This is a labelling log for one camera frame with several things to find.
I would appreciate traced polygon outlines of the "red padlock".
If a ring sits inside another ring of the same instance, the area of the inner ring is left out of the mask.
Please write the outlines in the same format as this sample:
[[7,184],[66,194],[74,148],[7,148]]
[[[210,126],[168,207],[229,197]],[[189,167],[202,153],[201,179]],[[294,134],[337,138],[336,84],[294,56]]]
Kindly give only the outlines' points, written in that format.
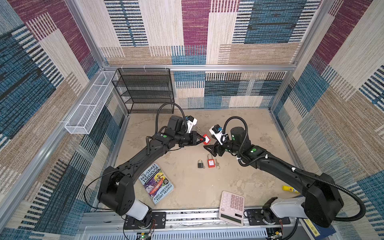
[[208,162],[208,167],[209,168],[215,168],[216,167],[216,162],[212,154],[207,155],[207,162]]
[[208,145],[211,141],[211,139],[208,137],[208,135],[205,134],[199,127],[196,127],[196,131],[199,135],[202,136],[201,140],[203,141],[203,144]]

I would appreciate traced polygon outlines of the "small black padlock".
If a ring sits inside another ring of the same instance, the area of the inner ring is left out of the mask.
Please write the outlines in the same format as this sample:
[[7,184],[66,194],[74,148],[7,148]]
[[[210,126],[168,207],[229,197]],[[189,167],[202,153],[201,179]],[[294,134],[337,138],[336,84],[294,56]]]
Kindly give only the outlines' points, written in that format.
[[199,169],[204,169],[205,168],[204,163],[203,163],[202,160],[198,160],[198,168]]

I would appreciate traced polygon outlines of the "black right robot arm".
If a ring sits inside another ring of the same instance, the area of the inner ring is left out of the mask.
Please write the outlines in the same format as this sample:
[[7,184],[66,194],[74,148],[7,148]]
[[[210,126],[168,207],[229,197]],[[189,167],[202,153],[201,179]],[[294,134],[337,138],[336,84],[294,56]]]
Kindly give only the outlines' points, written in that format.
[[251,144],[247,131],[242,127],[232,128],[230,134],[225,134],[223,128],[215,125],[210,133],[216,143],[204,148],[214,157],[228,152],[237,158],[242,167],[267,172],[299,191],[301,197],[298,200],[272,198],[268,201],[266,207],[276,217],[305,218],[323,228],[341,220],[337,216],[344,206],[341,187],[331,176],[298,169],[266,149]]

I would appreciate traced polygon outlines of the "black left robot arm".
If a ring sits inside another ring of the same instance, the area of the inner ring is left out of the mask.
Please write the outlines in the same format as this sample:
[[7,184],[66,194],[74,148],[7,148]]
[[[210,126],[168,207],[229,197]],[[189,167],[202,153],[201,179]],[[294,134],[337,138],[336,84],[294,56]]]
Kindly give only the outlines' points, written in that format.
[[198,120],[192,116],[171,116],[168,125],[156,128],[153,136],[147,137],[146,146],[127,162],[104,170],[97,199],[119,216],[127,215],[148,225],[152,209],[135,197],[134,185],[142,173],[158,158],[176,145],[196,146],[206,141],[202,134],[192,128]]

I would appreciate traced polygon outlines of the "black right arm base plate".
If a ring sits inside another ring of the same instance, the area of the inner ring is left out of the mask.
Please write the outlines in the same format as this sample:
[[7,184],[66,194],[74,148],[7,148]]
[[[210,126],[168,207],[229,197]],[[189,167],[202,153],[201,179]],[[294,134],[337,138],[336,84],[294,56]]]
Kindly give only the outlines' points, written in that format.
[[288,217],[277,218],[275,215],[265,217],[262,213],[263,209],[247,209],[244,211],[245,217],[249,221],[250,226],[271,226],[271,225],[289,225],[291,220]]

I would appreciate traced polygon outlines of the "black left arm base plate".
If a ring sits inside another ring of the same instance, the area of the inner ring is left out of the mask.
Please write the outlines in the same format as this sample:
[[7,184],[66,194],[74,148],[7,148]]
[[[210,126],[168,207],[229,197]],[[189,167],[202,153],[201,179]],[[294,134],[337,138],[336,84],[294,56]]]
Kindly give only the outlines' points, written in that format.
[[137,220],[126,215],[124,222],[124,230],[139,230],[139,229],[164,229],[166,225],[166,212],[149,211],[142,220]]

